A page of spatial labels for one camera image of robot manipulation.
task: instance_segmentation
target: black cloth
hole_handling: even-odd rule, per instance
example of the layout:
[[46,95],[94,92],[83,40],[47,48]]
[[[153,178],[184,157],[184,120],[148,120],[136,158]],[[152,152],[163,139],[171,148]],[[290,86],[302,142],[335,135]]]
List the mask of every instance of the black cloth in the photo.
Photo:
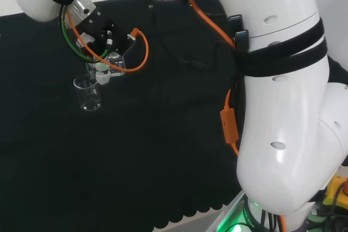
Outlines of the black cloth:
[[[148,232],[240,191],[219,115],[237,75],[229,47],[180,1],[157,4],[156,26],[149,0],[100,5],[126,32],[141,29],[151,55],[141,72],[101,87],[92,113],[78,107],[72,83],[85,65],[57,21],[0,17],[1,232]],[[334,66],[331,79],[348,83]]]

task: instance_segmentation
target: clear glass cup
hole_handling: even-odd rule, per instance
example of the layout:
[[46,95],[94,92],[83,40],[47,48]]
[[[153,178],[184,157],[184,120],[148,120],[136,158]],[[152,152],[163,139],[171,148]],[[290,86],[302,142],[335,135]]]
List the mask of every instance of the clear glass cup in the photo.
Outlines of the clear glass cup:
[[101,99],[96,79],[85,74],[74,80],[74,86],[81,109],[94,111],[100,108]]

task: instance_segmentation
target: orange cable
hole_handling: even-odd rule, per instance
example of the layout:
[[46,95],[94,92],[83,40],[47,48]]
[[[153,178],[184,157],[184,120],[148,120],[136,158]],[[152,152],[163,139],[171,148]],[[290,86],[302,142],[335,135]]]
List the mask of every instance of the orange cable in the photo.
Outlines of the orange cable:
[[99,61],[103,62],[104,64],[116,69],[116,70],[119,70],[119,71],[122,71],[122,72],[136,72],[140,69],[143,68],[143,66],[146,64],[147,62],[147,58],[148,58],[148,50],[149,50],[149,47],[148,47],[148,42],[147,42],[147,39],[146,39],[146,36],[142,33],[142,31],[140,31],[138,28],[134,28],[133,31],[130,33],[130,35],[132,37],[137,37],[138,35],[141,35],[141,37],[144,39],[144,42],[145,42],[145,46],[146,46],[146,54],[145,54],[145,58],[143,60],[143,62],[141,63],[141,65],[139,65],[138,67],[136,68],[133,68],[133,69],[124,69],[122,67],[118,67],[116,65],[113,65],[112,63],[104,60],[103,58],[101,58],[99,55],[97,55],[95,52],[93,52],[93,50],[91,48],[89,48],[89,46],[83,41],[82,37],[80,36],[80,34],[77,32],[77,29],[75,27],[75,25],[73,24],[72,22],[72,19],[71,19],[71,16],[70,16],[70,13],[69,13],[69,10],[66,12],[66,16],[67,16],[67,19],[70,23],[70,26],[72,28],[72,30],[74,31],[75,35],[77,36],[77,38],[80,40],[80,42],[82,43],[82,45],[87,49],[88,52],[90,52],[94,57],[96,57]]
[[282,222],[283,232],[287,232],[287,226],[286,226],[285,218],[283,215],[281,215],[281,222]]
[[217,31],[226,40],[226,42],[228,42],[235,49],[235,44],[232,41],[232,39],[200,9],[196,1],[189,1],[192,7],[195,9],[195,11],[199,14],[199,16],[203,18],[212,28],[214,28],[215,31]]
[[[195,0],[189,0],[193,9],[200,15],[201,18],[203,18],[212,28],[215,29],[225,40],[227,43],[229,43],[234,49],[235,49],[235,44],[232,41],[232,39],[217,25],[215,24],[203,11],[200,9],[200,7],[197,5]],[[228,91],[228,94],[226,96],[225,100],[225,109],[227,110],[229,108],[229,99],[231,96],[231,90]],[[237,148],[236,143],[231,143],[231,146],[235,152],[235,154],[238,156],[239,151]]]

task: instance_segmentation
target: screw hole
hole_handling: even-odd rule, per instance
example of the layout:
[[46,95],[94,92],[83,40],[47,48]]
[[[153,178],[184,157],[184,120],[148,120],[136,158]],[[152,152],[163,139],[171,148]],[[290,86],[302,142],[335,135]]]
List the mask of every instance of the screw hole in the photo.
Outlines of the screw hole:
[[339,130],[341,130],[341,128],[342,128],[341,124],[339,124],[338,122],[335,122],[335,125]]
[[274,45],[276,45],[278,43],[281,43],[281,42],[280,41],[275,41],[275,42],[270,43],[268,46],[274,46]]
[[277,83],[282,83],[284,81],[287,81],[288,77],[286,75],[282,75],[282,76],[275,76],[272,78],[272,81],[275,81]]
[[271,146],[274,148],[274,149],[278,149],[279,151],[283,151],[287,148],[287,146],[285,145],[284,142],[280,142],[280,141],[277,141],[277,142],[272,142],[271,143]]
[[270,23],[274,23],[274,22],[277,22],[278,21],[278,17],[277,16],[269,16],[269,17],[266,17],[263,22],[265,24],[270,24]]

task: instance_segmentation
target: orange connector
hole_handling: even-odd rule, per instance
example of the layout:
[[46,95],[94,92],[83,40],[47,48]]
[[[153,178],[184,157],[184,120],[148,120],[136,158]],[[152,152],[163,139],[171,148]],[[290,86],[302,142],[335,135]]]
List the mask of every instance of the orange connector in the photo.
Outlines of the orange connector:
[[239,135],[237,129],[237,122],[235,120],[234,109],[225,107],[220,112],[220,115],[226,143],[230,144],[233,147],[234,152],[238,156],[239,151],[237,149],[236,143],[239,140]]

